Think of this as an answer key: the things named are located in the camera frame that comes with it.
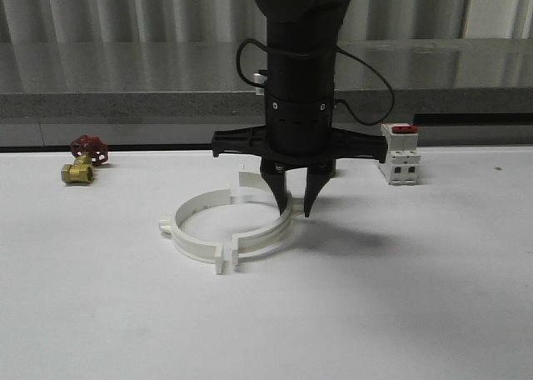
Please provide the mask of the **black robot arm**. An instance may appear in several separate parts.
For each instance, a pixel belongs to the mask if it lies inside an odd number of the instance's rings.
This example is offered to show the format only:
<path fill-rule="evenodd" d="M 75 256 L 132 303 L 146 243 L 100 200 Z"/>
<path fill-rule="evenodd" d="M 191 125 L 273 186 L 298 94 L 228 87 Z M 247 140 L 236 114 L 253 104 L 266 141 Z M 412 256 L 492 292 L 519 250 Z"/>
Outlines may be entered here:
<path fill-rule="evenodd" d="M 217 131 L 212 153 L 261 158 L 260 173 L 279 210 L 287 204 L 286 172 L 305 168 L 304 213 L 334 176 L 339 158 L 384 162 L 383 136 L 332 126 L 338 33 L 351 0 L 255 0 L 266 17 L 266 123 Z"/>

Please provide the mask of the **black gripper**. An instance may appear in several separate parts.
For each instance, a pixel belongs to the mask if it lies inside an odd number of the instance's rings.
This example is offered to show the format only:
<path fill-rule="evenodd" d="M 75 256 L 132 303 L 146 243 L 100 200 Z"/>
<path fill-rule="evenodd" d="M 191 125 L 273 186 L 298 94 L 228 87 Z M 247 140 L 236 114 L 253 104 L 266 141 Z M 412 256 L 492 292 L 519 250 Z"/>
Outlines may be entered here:
<path fill-rule="evenodd" d="M 263 126 L 216 131 L 212 154 L 255 155 L 273 162 L 262 162 L 260 173 L 270 188 L 279 213 L 287 204 L 285 167 L 309 167 L 303 212 L 310 217 L 313 203 L 329 182 L 329 167 L 314 166 L 340 158 L 386 160 L 387 141 L 383 136 L 352 132 L 332 126 L 333 91 L 324 95 L 307 93 L 306 101 L 283 99 L 267 89 L 264 92 Z"/>

